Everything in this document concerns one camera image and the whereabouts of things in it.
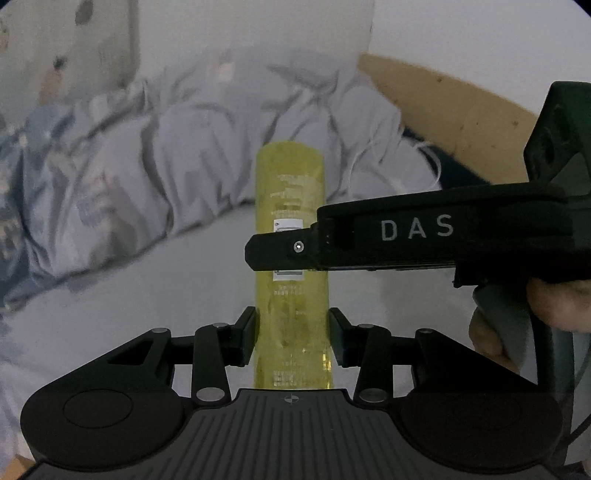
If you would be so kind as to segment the person's right hand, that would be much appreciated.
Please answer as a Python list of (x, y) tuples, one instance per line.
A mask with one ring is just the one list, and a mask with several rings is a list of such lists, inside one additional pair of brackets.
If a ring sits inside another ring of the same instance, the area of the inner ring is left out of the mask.
[(531, 280), (525, 286), (479, 286), (473, 293), (476, 310), (469, 325), (469, 338), (479, 354), (518, 373), (522, 363), (515, 360), (507, 344), (509, 336), (525, 323), (543, 325), (552, 333), (574, 337), (590, 335), (590, 282), (548, 283)]

